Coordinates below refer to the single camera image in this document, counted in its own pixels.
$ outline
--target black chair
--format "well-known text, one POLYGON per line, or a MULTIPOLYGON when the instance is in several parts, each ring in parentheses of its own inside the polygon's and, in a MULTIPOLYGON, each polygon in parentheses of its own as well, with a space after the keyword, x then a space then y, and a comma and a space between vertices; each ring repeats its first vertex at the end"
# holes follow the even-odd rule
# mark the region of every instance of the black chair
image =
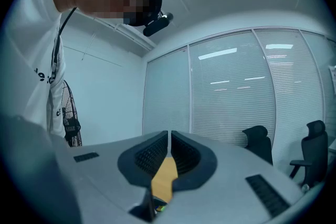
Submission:
POLYGON ((243 130, 247 135, 247 150, 273 165, 271 140, 267 137, 267 129, 261 125, 243 130))
POLYGON ((308 136, 302 139, 301 147, 303 159, 294 160, 290 165, 294 166, 290 178, 294 178, 299 168, 305 168, 305 179, 301 185, 307 184, 313 187, 316 182, 321 182, 328 168, 328 135, 323 121, 313 121, 307 124, 308 136))

